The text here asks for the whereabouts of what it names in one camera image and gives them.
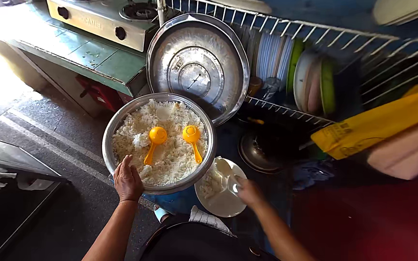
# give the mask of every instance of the green tile counter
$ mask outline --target green tile counter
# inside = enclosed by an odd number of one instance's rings
[[[44,1],[0,7],[0,40],[130,96],[146,80],[146,53],[51,18]]]

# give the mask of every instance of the person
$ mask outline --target person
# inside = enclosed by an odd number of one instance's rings
[[[122,261],[138,199],[143,193],[141,178],[126,156],[114,172],[119,204],[84,261]],[[294,238],[287,224],[270,206],[253,181],[240,179],[239,197],[256,214],[276,257],[244,245],[235,235],[182,215],[161,218],[160,228],[143,245],[137,260],[282,260],[313,261],[310,253]]]

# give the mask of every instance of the yellow bag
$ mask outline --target yellow bag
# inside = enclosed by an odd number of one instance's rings
[[[311,139],[335,159],[342,159],[418,123],[418,93],[327,126]]]

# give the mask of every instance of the stainless steel pot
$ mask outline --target stainless steel pot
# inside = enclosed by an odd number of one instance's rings
[[[147,104],[149,102],[149,99],[154,99],[157,102],[168,101],[185,103],[191,110],[193,110],[196,113],[197,116],[200,117],[202,123],[204,123],[204,128],[206,129],[208,137],[208,149],[201,164],[196,168],[196,170],[193,173],[191,173],[188,177],[170,185],[152,186],[144,184],[145,194],[163,195],[175,193],[177,191],[181,191],[194,185],[194,183],[198,181],[207,172],[216,155],[216,131],[214,129],[214,125],[212,124],[211,119],[207,116],[204,110],[202,110],[201,107],[199,107],[195,102],[193,102],[189,98],[186,98],[178,94],[160,92],[144,95],[127,103],[112,117],[111,121],[109,121],[109,124],[106,127],[106,131],[104,132],[104,162],[106,163],[106,167],[109,170],[109,172],[113,174],[116,166],[118,165],[118,162],[114,155],[114,152],[112,151],[112,136],[116,133],[117,129],[123,124],[127,114],[136,111],[136,109]]]
[[[152,92],[191,98],[215,126],[235,115],[249,86],[240,39],[205,14],[182,14],[162,25],[149,44],[146,74]]]

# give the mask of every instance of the floor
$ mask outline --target floor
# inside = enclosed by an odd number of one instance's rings
[[[20,146],[72,184],[62,187],[0,260],[80,260],[118,203],[101,139],[112,113],[93,119],[53,87],[40,93],[20,81],[0,57],[0,140]],[[142,200],[127,247],[133,260],[158,227]]]

